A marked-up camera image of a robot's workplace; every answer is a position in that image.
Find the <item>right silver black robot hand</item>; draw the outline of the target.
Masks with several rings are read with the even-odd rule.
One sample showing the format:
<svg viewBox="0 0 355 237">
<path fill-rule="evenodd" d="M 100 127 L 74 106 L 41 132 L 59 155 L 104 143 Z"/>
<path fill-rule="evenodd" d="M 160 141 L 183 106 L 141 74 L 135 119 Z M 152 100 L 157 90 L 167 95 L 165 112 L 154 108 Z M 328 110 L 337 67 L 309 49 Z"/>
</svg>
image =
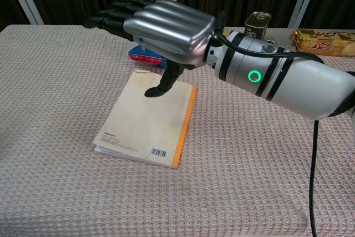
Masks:
<svg viewBox="0 0 355 237">
<path fill-rule="evenodd" d="M 83 26 L 103 29 L 165 58 L 159 85 L 144 93 L 155 98 L 168 92 L 185 69 L 204 66 L 210 48 L 222 45 L 215 24 L 214 16 L 176 1 L 125 0 L 94 13 Z"/>
</svg>

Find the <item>lined paper notebook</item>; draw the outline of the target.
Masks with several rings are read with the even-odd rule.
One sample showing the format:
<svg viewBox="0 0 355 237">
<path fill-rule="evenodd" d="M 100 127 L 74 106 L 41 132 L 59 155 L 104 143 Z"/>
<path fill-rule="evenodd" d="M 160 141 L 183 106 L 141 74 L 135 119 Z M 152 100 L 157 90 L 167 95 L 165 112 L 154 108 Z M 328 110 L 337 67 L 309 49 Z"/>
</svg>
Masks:
<svg viewBox="0 0 355 237">
<path fill-rule="evenodd" d="M 135 69 L 95 137 L 95 152 L 177 168 L 197 87 L 176 81 L 164 95 L 147 98 L 161 75 Z"/>
</svg>

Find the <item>blue snack bag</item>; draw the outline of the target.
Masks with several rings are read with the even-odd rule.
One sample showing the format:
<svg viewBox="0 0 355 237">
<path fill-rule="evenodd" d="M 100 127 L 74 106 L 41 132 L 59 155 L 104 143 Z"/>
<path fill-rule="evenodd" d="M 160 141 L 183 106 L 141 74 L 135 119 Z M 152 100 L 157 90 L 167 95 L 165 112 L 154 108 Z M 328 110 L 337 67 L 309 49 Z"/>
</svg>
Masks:
<svg viewBox="0 0 355 237">
<path fill-rule="evenodd" d="M 128 56 L 132 60 L 156 65 L 162 69 L 166 69 L 168 67 L 167 60 L 165 58 L 141 45 L 135 46 L 128 51 Z"/>
</svg>

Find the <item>olive green tin can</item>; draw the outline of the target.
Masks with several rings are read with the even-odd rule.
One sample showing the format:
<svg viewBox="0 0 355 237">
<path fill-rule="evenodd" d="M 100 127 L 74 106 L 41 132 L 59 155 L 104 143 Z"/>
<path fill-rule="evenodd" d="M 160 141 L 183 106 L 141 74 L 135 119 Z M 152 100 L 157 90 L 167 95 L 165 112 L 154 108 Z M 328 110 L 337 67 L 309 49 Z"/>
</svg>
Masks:
<svg viewBox="0 0 355 237">
<path fill-rule="evenodd" d="M 245 20 L 244 34 L 262 40 L 272 16 L 266 12 L 252 12 Z"/>
</svg>

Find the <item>gold biscuit pack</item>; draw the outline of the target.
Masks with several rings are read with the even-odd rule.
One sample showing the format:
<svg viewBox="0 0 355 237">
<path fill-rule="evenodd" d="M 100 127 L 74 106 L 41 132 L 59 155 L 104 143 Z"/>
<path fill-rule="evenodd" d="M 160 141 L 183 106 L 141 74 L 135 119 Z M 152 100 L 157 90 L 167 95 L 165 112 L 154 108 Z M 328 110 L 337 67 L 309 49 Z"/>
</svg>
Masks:
<svg viewBox="0 0 355 237">
<path fill-rule="evenodd" d="M 290 40 L 299 52 L 322 56 L 355 57 L 355 33 L 296 29 Z"/>
</svg>

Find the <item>beige waffle tablecloth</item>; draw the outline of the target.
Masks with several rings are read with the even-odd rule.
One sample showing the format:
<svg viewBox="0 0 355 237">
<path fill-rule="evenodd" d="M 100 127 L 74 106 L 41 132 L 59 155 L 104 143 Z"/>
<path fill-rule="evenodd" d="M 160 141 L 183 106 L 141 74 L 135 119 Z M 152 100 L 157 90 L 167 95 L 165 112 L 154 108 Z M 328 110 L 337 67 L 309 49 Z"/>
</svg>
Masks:
<svg viewBox="0 0 355 237">
<path fill-rule="evenodd" d="M 0 237 L 310 236 L 313 122 L 204 66 L 176 169 L 95 153 L 132 43 L 98 29 L 0 31 Z"/>
</svg>

